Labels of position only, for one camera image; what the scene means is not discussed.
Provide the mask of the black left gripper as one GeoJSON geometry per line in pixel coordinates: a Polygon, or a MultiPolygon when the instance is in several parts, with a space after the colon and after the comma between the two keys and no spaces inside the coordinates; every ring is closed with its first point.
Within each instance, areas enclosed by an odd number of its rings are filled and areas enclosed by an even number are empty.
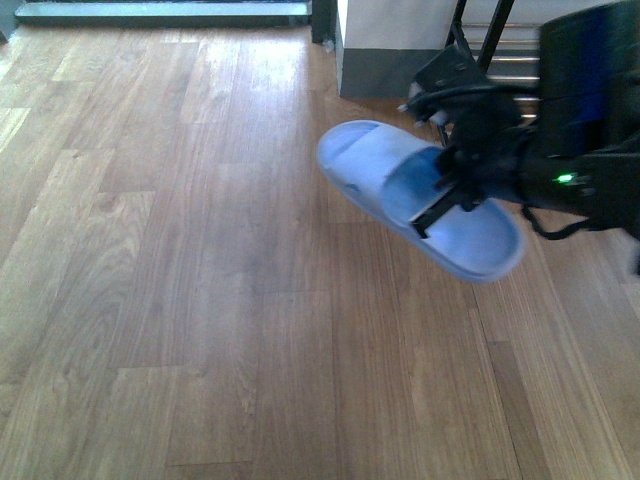
{"type": "MultiPolygon", "coordinates": [[[[439,123],[454,108],[441,101],[451,95],[436,87],[442,51],[414,77],[412,92],[403,110],[417,122],[439,123]]],[[[403,167],[407,196],[422,209],[410,219],[421,239],[428,229],[455,206],[473,210],[489,198],[527,207],[545,205],[543,182],[533,171],[531,126],[521,126],[521,114],[513,120],[493,117],[487,107],[464,107],[452,127],[451,141],[443,149],[413,155],[403,167]]]]}

